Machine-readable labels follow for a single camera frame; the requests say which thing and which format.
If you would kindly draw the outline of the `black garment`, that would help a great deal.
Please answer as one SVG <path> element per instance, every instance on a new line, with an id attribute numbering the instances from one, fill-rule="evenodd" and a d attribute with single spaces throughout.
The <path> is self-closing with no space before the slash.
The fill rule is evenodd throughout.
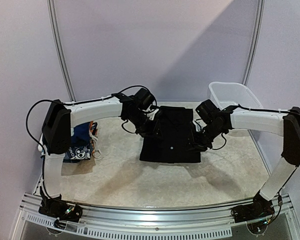
<path id="1" fill-rule="evenodd" d="M 143 138 L 139 160 L 151 163 L 197 164 L 201 153 L 193 148 L 193 109 L 160 106 L 152 135 Z"/>

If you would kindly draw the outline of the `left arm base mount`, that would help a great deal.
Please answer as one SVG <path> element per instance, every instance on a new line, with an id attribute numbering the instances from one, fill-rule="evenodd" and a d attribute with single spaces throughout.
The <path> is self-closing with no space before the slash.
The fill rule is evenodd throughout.
<path id="1" fill-rule="evenodd" d="M 78 204 L 68 203 L 61 196 L 49 198 L 42 187 L 39 188 L 41 204 L 38 212 L 41 215 L 55 218 L 53 227 L 64 230 L 67 222 L 78 223 L 83 214 L 83 208 Z"/>

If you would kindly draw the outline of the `right wall aluminium profile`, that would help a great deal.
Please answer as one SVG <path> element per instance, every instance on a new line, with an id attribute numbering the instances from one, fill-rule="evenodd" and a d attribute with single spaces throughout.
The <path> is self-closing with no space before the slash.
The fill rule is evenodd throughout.
<path id="1" fill-rule="evenodd" d="M 257 9 L 256 9 L 256 15 L 253 25 L 253 31 L 252 31 L 252 38 L 250 43 L 250 48 L 248 52 L 248 58 L 245 65 L 243 78 L 241 83 L 245 86 L 248 85 L 249 77 L 253 68 L 253 62 L 257 51 L 258 46 L 258 40 L 261 32 L 262 27 L 262 21 L 263 21 L 263 13 L 264 13 L 264 7 L 265 7 L 265 1 L 264 0 L 258 0 L 257 1 Z"/>

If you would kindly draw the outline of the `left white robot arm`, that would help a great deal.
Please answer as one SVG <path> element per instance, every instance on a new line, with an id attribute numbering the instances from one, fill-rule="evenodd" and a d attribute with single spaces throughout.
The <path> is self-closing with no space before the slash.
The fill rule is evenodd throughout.
<path id="1" fill-rule="evenodd" d="M 42 184 L 40 194 L 48 198 L 45 209 L 53 216 L 64 213 L 64 205 L 56 200 L 61 195 L 61 171 L 65 153 L 71 146 L 71 130 L 81 124 L 106 118 L 121 118 L 131 122 L 135 133 L 142 137 L 155 132 L 157 100 L 146 88 L 141 87 L 133 95 L 123 92 L 79 102 L 50 103 L 44 119 L 38 148 L 42 152 Z"/>

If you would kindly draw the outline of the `left wall aluminium profile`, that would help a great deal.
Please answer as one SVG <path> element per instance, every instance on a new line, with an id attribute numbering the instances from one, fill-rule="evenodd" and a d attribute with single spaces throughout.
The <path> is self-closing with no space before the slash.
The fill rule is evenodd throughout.
<path id="1" fill-rule="evenodd" d="M 50 26 L 52 30 L 52 37 L 54 40 L 55 50 L 57 58 L 60 65 L 61 74 L 63 81 L 71 101 L 76 100 L 75 91 L 71 82 L 70 74 L 67 68 L 66 58 L 63 50 L 63 45 L 61 41 L 61 34 L 59 30 L 58 18 L 57 18 L 57 9 L 54 0 L 47 0 L 47 8 L 50 19 Z"/>

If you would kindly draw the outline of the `aluminium front rail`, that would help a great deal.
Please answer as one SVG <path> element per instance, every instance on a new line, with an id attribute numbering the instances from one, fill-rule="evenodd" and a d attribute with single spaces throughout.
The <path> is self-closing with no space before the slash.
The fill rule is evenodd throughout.
<path id="1" fill-rule="evenodd" d="M 128 208 L 84 204 L 79 222 L 64 229 L 39 213 L 41 198 L 26 193 L 19 206 L 12 240 L 300 240 L 300 225 L 289 195 L 273 223 L 254 227 L 235 222 L 231 209 L 250 199 L 187 208 Z"/>

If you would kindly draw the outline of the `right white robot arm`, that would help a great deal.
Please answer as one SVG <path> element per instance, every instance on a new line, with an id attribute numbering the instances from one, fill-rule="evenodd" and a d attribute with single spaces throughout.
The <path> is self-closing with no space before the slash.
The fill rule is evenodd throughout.
<path id="1" fill-rule="evenodd" d="M 248 108 L 237 104 L 219 109 L 208 99 L 195 111 L 205 126 L 194 131 L 190 137 L 190 150 L 193 152 L 212 149 L 214 139 L 230 130 L 266 132 L 283 138 L 282 153 L 277 166 L 256 194 L 260 199 L 248 208 L 252 218 L 259 218 L 268 210 L 267 202 L 273 199 L 300 166 L 300 108 L 273 110 Z"/>

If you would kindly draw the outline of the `white plastic basket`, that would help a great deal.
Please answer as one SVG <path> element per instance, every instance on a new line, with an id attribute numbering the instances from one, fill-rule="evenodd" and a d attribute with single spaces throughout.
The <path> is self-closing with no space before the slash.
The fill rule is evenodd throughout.
<path id="1" fill-rule="evenodd" d="M 247 86 L 237 82 L 211 82 L 208 85 L 208 96 L 220 110 L 238 104 L 246 108 L 264 108 Z"/>

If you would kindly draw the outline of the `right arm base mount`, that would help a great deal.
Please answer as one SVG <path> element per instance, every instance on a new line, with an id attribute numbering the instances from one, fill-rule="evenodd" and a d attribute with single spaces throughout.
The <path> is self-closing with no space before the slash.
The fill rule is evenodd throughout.
<path id="1" fill-rule="evenodd" d="M 268 226 L 273 223 L 281 213 L 283 200 L 281 194 L 277 193 L 279 210 L 276 212 L 272 200 L 265 200 L 258 192 L 252 203 L 237 205 L 230 211 L 235 223 L 246 222 L 248 231 L 255 235 L 263 235 Z"/>

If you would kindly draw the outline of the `wall aluminium profile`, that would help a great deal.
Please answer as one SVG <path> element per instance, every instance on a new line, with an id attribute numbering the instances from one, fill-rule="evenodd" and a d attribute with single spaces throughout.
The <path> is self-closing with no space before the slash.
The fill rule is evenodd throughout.
<path id="1" fill-rule="evenodd" d="M 253 68 L 253 62 L 257 51 L 258 46 L 258 40 L 261 32 L 262 27 L 262 21 L 263 21 L 263 13 L 264 13 L 264 7 L 265 7 L 265 1 L 264 0 L 258 0 L 257 1 L 257 9 L 256 9 L 256 15 L 253 25 L 253 31 L 252 31 L 252 38 L 250 43 L 250 48 L 248 52 L 248 58 L 245 65 L 243 78 L 241 83 L 245 86 L 248 85 L 249 77 Z"/>
<path id="2" fill-rule="evenodd" d="M 61 41 L 61 34 L 59 30 L 58 18 L 57 18 L 57 9 L 54 0 L 47 0 L 47 8 L 50 19 L 50 26 L 52 30 L 52 37 L 54 40 L 55 50 L 57 58 L 60 65 L 61 74 L 63 81 L 71 101 L 76 100 L 75 91 L 71 82 L 70 74 L 67 68 L 66 58 L 63 50 L 63 45 Z"/>

